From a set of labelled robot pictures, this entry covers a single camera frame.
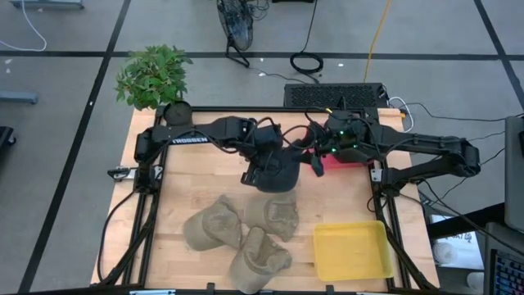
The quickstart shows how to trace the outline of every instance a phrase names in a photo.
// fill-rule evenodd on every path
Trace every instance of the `floor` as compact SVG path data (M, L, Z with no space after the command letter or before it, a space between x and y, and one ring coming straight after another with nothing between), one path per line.
M0 170L0 293L88 286L113 189L105 171L119 164L132 114L132 108L116 103L113 90L127 51L167 43L189 52L195 63L187 67L187 100L196 106L281 106L284 85L294 83L259 76L223 58L226 39L215 1L84 3L83 10L28 9L47 39L46 52L13 52L0 45L0 89L39 95L36 105L0 102L0 125L14 127L18 138ZM308 51L327 52L321 82L362 81L365 53L385 4L318 3ZM272 4L267 17L255 22L248 50L252 65L307 79L285 57L303 48L312 9L302 2ZM435 115L521 113L523 13L520 0L395 0L368 82L382 82L391 97L421 102ZM2 41L41 46L22 12L7 0L0 0L0 28ZM116 43L110 43L112 35ZM108 48L114 52L106 54ZM421 134L478 138L504 129L502 122L437 120L420 107L411 111L413 131ZM493 136L474 144L485 160L504 142ZM466 213L501 202L503 159L484 165L446 197L447 203ZM459 181L441 177L431 185L442 195ZM47 214L50 207L56 219Z

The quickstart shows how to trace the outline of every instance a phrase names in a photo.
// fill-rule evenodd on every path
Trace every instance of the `black floor stripe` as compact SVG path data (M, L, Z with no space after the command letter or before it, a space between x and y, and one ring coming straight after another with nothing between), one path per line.
M314 52L324 59L360 59L365 60L368 54L344 52ZM85 51L47 51L19 52L1 51L0 57L104 57L106 52ZM190 58L226 58L224 52L186 52ZM248 58L289 58L294 52L244 52ZM129 52L113 52L111 57L129 57ZM524 61L524 54L507 56L510 61ZM435 53L374 53L373 60L403 61L496 61L498 54L435 54Z
M0 57L104 57L106 52L86 51L44 51L44 52L22 52L12 50L0 50Z
M107 45L106 54L104 55L102 63L100 65L100 69L98 70L97 78L95 79L93 88L91 89L91 93L89 94L89 98L84 108L82 119L80 119L79 127L76 131L75 139L73 140L73 144L69 151L69 155L67 156L67 160L65 161L66 164L64 165L64 169L62 170L62 173L60 175L55 194L52 197L51 205L49 206L49 210L47 211L45 221L43 222L43 226L40 230L40 234L38 235L37 242L34 245L33 253L31 254L31 258L29 259L27 268L25 269L24 277L22 278L22 281L20 283L20 288L18 290L19 293L29 292L31 289L31 285L33 284L34 276L36 275L38 265L42 260L43 251L45 250L45 247L47 245L49 235L51 234L53 224L55 223L56 215L58 214L58 210L64 197L64 193L66 192L67 183L69 182L71 172L73 172L76 157L79 154L80 146L82 145L85 132L88 128L89 119L91 118L93 108L95 107L95 103L97 102L97 96L100 92L104 76L106 75L107 67L109 66L109 61L111 60L111 54L115 50L116 40L120 35L122 24L124 23L125 16L129 9L130 3L131 0L124 0L122 8L120 9L120 14L118 16L118 19L116 20L115 28L113 29L111 39L109 41L109 44Z
M473 0L475 2L475 6L477 6L477 10L481 15L482 21L484 22L484 25L486 26L486 30L488 31L488 34L490 35L491 42L493 42L493 45L495 46L495 49L497 50L497 53L500 56L500 60L502 61L502 65L504 66L504 69L506 70L506 74L508 75L509 82L513 86L513 91L517 95L518 101L521 103L521 106L524 107L524 90L522 90L522 85L520 80L518 79L517 75L515 74L515 70L513 69L510 59L506 55L506 52L504 51L504 47L502 46L502 43L500 42L499 36L495 32L495 28L493 27L493 24L491 23L490 17L488 16L488 13L486 9L484 8L484 4L482 4L481 0Z

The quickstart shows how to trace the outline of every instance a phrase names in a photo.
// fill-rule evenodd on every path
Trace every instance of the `potted plant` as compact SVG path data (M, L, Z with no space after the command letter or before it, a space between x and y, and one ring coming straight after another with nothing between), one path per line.
M150 46L145 52L131 52L129 61L116 76L116 100L126 101L139 111L165 105L163 115L168 125L191 124L191 106L183 100L187 88L182 65L193 62L184 50Z

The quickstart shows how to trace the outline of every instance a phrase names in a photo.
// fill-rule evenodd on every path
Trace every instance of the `white cable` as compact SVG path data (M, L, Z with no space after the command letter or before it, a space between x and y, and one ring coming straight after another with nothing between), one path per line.
M404 133L408 133L409 131L411 131L411 129L415 126L415 121L413 119L413 116L411 115L411 111L409 110L409 107L406 105L406 102L404 101L404 99L402 98L399 98L399 97L394 97L394 98L390 98L390 101L391 102L392 100L400 100L400 102L402 102L403 104L403 107L406 109L406 111L408 112L408 117L409 117L409 120L411 120L411 126L409 126L409 128L407 130L404 131Z
M42 52L46 50L47 48L47 41L42 35L34 28L33 24L31 23L31 20L29 20L29 17L27 17L27 13L25 13L25 1L22 0L22 12L24 12L25 20L27 20L27 23L31 26L31 29L42 39L43 41L43 47L42 49L32 49L32 48L18 48L16 46L9 45L2 40L0 40L0 44L3 44L11 49L20 50L20 51L31 51L31 52Z

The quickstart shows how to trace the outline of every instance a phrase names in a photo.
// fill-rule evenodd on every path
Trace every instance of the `keyboard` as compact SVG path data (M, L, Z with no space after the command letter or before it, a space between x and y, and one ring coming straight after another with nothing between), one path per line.
M524 295L524 260L499 250L492 251L492 263L495 263L492 294Z

